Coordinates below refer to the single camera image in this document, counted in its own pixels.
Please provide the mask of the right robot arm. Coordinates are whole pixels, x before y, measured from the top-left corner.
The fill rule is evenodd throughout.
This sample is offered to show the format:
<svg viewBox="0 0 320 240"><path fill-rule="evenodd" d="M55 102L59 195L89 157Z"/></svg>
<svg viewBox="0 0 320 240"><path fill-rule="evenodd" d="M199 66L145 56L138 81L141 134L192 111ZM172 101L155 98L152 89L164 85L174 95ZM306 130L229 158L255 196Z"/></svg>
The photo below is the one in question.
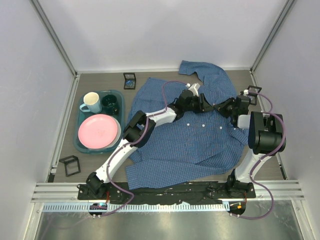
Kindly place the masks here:
<svg viewBox="0 0 320 240"><path fill-rule="evenodd" d="M249 106L257 104L261 96L270 104L267 112L252 111ZM228 176L227 181L217 190L231 198L255 197L254 177L262 165L286 147L286 127L283 116L273 113L271 100L260 92L244 90L236 98L230 98L214 109L237 129L248 130L249 150L241 164Z"/></svg>

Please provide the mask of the blue plaid shirt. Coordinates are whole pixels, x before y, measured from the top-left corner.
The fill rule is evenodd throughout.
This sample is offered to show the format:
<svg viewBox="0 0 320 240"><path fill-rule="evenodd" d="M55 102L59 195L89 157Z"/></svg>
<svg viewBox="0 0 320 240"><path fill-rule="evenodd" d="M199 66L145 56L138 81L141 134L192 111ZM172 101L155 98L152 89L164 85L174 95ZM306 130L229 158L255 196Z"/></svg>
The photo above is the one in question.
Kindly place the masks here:
<svg viewBox="0 0 320 240"><path fill-rule="evenodd" d="M203 93L210 104L236 97L234 85L219 66L183 60L179 74L194 73L203 82L199 93ZM147 79L133 99L128 121L137 111L152 113L165 108L164 84L162 79ZM229 118L217 111L186 112L181 119L156 127L147 143L129 156L134 162L126 167L129 189L164 188L224 174L241 159L248 134L247 129L235 128Z"/></svg>

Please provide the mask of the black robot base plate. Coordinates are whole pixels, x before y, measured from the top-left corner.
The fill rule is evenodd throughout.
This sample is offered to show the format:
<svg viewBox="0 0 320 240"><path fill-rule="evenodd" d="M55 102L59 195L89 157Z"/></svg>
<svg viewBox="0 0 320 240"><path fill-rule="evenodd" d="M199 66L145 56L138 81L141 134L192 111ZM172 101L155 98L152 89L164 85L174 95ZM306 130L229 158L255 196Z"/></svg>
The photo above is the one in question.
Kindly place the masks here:
<svg viewBox="0 0 320 240"><path fill-rule="evenodd" d="M102 193L96 196L86 184L78 184L78 200L106 201L111 204L124 204L131 195L110 183L102 187ZM256 197L252 183L236 183L228 186L218 181L189 181L164 188L137 188L131 205L173 205L183 202L191 205L218 204L223 199L254 199Z"/></svg>

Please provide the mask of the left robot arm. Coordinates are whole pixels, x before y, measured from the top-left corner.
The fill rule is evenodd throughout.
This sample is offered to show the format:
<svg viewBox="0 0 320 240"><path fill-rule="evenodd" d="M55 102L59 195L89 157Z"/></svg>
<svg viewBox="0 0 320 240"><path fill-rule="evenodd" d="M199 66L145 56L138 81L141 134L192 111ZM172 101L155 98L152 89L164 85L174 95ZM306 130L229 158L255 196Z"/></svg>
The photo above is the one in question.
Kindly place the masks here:
<svg viewBox="0 0 320 240"><path fill-rule="evenodd" d="M96 198L102 198L107 193L107 184L112 182L112 176L133 152L148 142L156 127L173 123L186 112L212 112L214 106L206 100L203 93L198 92L199 87L198 84L189 86L172 103L165 101L165 108L162 110L150 113L137 111L124 128L123 137L115 151L87 177L85 183L88 191Z"/></svg>

